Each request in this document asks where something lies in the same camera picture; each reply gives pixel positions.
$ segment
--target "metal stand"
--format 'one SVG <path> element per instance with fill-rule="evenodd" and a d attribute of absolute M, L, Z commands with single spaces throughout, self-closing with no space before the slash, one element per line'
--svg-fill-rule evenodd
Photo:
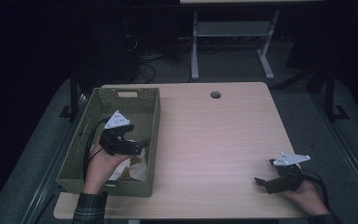
<path fill-rule="evenodd" d="M 327 117 L 330 118 L 332 122 L 336 119 L 348 119 L 349 116 L 345 112 L 344 108 L 341 105 L 336 105 L 338 114 L 335 114 L 334 109 L 334 71 L 333 68 L 329 67 L 326 77 L 326 88 L 325 88 L 325 102 L 324 102 L 324 111 L 327 114 Z"/>
<path fill-rule="evenodd" d="M 77 83 L 75 80 L 75 74 L 72 74 L 69 78 L 70 88 L 71 88 L 71 106 L 67 105 L 62 109 L 60 118 L 70 118 L 69 121 L 73 121 L 77 115 L 78 104 L 77 104 Z"/>
<path fill-rule="evenodd" d="M 269 67 L 266 55 L 279 13 L 280 10 L 275 10 L 271 21 L 198 21 L 198 14 L 195 11 L 193 20 L 193 50 L 191 52 L 191 77 L 195 80 L 200 77 L 197 57 L 198 36 L 264 36 L 266 42 L 262 49 L 257 50 L 257 55 L 266 77 L 273 79 L 274 75 Z"/>

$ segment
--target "table leg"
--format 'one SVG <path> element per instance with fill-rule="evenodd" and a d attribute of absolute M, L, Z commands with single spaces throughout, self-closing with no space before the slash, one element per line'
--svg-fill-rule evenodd
<path fill-rule="evenodd" d="M 199 79 L 199 59 L 197 58 L 197 11 L 193 21 L 193 51 L 191 52 L 191 78 Z"/>
<path fill-rule="evenodd" d="M 267 60 L 267 50 L 269 49 L 269 43 L 271 42 L 272 35 L 274 34 L 275 24 L 278 20 L 280 10 L 275 10 L 274 14 L 272 15 L 272 19 L 269 23 L 268 31 L 266 34 L 266 43 L 264 44 L 262 49 L 257 50 L 258 58 L 263 66 L 264 73 L 266 74 L 267 79 L 273 79 L 274 75 L 272 70 L 269 66 L 269 61 Z"/>

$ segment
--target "dark background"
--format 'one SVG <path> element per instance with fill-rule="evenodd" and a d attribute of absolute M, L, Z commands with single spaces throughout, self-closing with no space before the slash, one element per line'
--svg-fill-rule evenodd
<path fill-rule="evenodd" d="M 78 6 L 77 1 L 63 2 L 69 6 Z M 296 66 L 303 68 L 312 60 L 320 58 L 324 47 L 329 46 L 337 56 L 337 78 L 350 88 L 358 104 L 358 1 L 327 1 L 323 10 L 316 10 L 309 17 L 317 24 L 316 27 L 325 26 L 322 29 L 324 32 L 319 34 L 326 36 L 327 42 L 322 45 L 315 43 L 312 36 L 298 35 L 308 27 L 303 26 L 306 23 L 302 21 L 289 22 L 290 13 L 301 14 L 301 11 L 288 10 L 283 13 L 274 38 L 288 35 L 300 38 L 298 43 L 302 45 L 298 48 L 308 54 Z M 135 76 L 135 71 L 131 69 L 136 67 L 137 59 L 133 58 L 134 55 L 124 53 L 124 46 L 117 48 L 117 43 L 125 45 L 120 35 L 128 31 L 122 30 L 121 26 L 115 28 L 117 33 L 109 34 L 116 40 L 113 43 L 106 39 L 100 44 L 92 41 L 101 40 L 104 26 L 108 23 L 116 24 L 121 16 L 104 12 L 95 17 L 95 11 L 79 14 L 77 10 L 63 10 L 54 2 L 42 0 L 0 1 L 0 190 L 49 101 L 74 71 L 78 75 L 78 82 L 85 83 L 82 85 L 83 91 L 104 83 L 131 82 Z M 125 27 L 137 32 L 144 39 L 145 45 L 165 50 L 174 57 L 177 53 L 175 38 L 191 35 L 188 33 L 191 30 L 187 29 L 191 17 L 188 11 L 173 14 L 156 12 L 148 16 L 139 12 L 135 18 L 131 18 L 131 25 Z M 92 29 L 95 35 L 84 35 Z M 89 50 L 96 50 L 94 52 L 102 56 L 103 52 L 98 50 L 111 48 L 113 58 L 106 60 L 108 63 L 112 60 L 120 61 L 108 64 L 119 74 L 112 74 L 106 67 L 88 58 L 84 50 L 74 44 L 68 32 L 78 37 L 79 42 L 90 44 Z M 315 45 L 324 47 L 315 49 Z M 85 72 L 83 65 L 93 73 Z"/>

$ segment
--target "cable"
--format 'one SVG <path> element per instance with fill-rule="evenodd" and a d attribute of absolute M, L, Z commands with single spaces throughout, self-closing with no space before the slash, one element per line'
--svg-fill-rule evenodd
<path fill-rule="evenodd" d="M 190 83 L 191 78 L 192 78 L 192 76 L 191 76 L 191 67 L 190 67 L 190 65 L 189 65 L 189 64 L 188 64 L 185 60 L 183 60 L 183 59 L 178 58 L 177 60 L 179 60 L 180 62 L 184 63 L 184 64 L 187 66 L 187 68 L 188 68 L 188 72 L 189 72 L 189 74 L 190 74 L 190 76 L 189 76 L 189 78 L 188 78 L 187 83 Z"/>
<path fill-rule="evenodd" d="M 329 200 L 328 200 L 327 188 L 326 188 L 326 185 L 324 184 L 323 180 L 319 176 L 318 176 L 319 179 L 311 177 L 311 176 L 308 176 L 308 175 L 302 175 L 302 177 L 304 179 L 308 179 L 308 180 L 314 182 L 315 184 L 318 184 L 322 188 L 322 193 L 323 193 L 323 196 L 324 196 L 324 205 L 326 206 L 326 208 L 328 210 L 331 210 Z"/>
<path fill-rule="evenodd" d="M 106 119 L 101 119 L 89 132 L 89 138 L 87 139 L 86 148 L 84 149 L 84 157 L 83 157 L 83 180 L 86 181 L 87 176 L 87 168 L 89 167 L 89 154 L 90 154 L 90 148 L 92 144 L 92 140 L 94 139 L 94 135 L 97 132 L 97 128 L 102 124 L 106 123 L 110 120 L 111 117 L 108 117 Z"/>
<path fill-rule="evenodd" d="M 212 39 L 210 41 L 210 44 L 208 45 L 207 43 L 204 42 L 200 42 L 200 49 L 199 49 L 199 53 L 200 54 L 216 54 L 219 53 L 222 50 L 222 45 L 221 44 L 217 44 L 216 41 L 214 41 L 214 39 Z M 213 45 L 216 45 L 219 49 L 213 49 Z"/>
<path fill-rule="evenodd" d="M 298 73 L 297 75 L 295 75 L 294 77 L 291 77 L 287 80 L 285 80 L 284 82 L 276 85 L 276 86 L 271 86 L 268 87 L 269 90 L 283 90 L 291 85 L 293 85 L 294 83 L 296 83 L 297 81 L 299 81 L 300 79 L 307 77 L 309 75 L 314 74 L 315 72 L 317 72 L 320 68 L 322 68 L 322 65 L 320 63 L 316 63 L 313 66 L 311 66 L 310 68 L 308 68 L 307 70 L 304 70 L 300 73 Z"/>
<path fill-rule="evenodd" d="M 94 158 L 100 151 L 103 150 L 103 147 L 101 147 L 96 153 L 94 153 L 94 155 L 92 155 L 90 158 L 89 158 L 89 162 L 92 160 L 92 158 Z"/>
<path fill-rule="evenodd" d="M 141 63 L 140 65 L 142 65 L 144 67 L 143 70 L 140 70 L 139 72 L 141 73 L 141 75 L 145 78 L 145 84 L 148 84 L 150 82 L 155 82 L 154 81 L 154 78 L 156 77 L 156 69 L 149 65 L 149 64 L 145 64 L 145 63 Z M 146 67 L 150 68 L 152 71 L 153 71 L 153 75 L 152 77 L 150 77 L 148 74 L 147 74 L 147 70 L 146 70 Z"/>
<path fill-rule="evenodd" d="M 156 60 L 162 57 L 164 57 L 164 54 L 144 55 L 141 58 L 143 60 Z"/>
<path fill-rule="evenodd" d="M 136 49 L 136 47 L 138 47 L 138 38 L 136 38 L 135 35 L 126 35 L 126 37 L 132 37 L 135 39 L 135 46 L 133 46 L 132 49 Z"/>
<path fill-rule="evenodd" d="M 311 174 L 313 174 L 313 175 L 316 175 L 316 176 L 319 178 L 319 180 L 322 181 L 322 178 L 321 178 L 318 174 L 316 174 L 315 172 L 313 172 L 312 170 L 300 169 L 300 171 L 306 171 L 306 172 L 309 172 L 309 173 L 311 173 Z"/>
<path fill-rule="evenodd" d="M 193 44 L 193 39 L 191 37 L 183 37 L 179 38 L 179 41 L 186 41 L 185 44 L 179 46 L 179 51 L 183 51 L 185 49 L 190 49 Z"/>
<path fill-rule="evenodd" d="M 104 67 L 106 70 L 108 70 L 110 73 L 112 73 L 114 76 L 118 76 L 121 78 L 125 77 L 123 75 L 121 75 L 120 73 L 116 72 L 115 70 L 113 70 L 110 66 L 108 66 L 106 63 L 104 63 L 101 59 L 99 59 L 97 56 L 95 56 L 94 54 L 92 54 L 91 52 L 89 52 L 87 49 L 85 49 L 83 46 L 81 46 L 73 37 L 71 34 L 69 34 L 69 38 L 72 40 L 72 42 L 81 50 L 83 50 L 86 54 L 88 54 L 95 62 L 99 63 L 102 67 Z"/>

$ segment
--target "cloth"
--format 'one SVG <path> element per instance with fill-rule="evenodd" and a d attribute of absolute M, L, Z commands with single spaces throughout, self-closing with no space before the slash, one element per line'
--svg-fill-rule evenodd
<path fill-rule="evenodd" d="M 73 224 L 103 224 L 107 193 L 80 193 L 77 201 Z"/>
<path fill-rule="evenodd" d="M 143 148 L 140 155 L 124 160 L 109 177 L 109 180 L 126 181 L 132 178 L 139 181 L 146 181 L 147 162 L 145 155 L 146 150 Z"/>

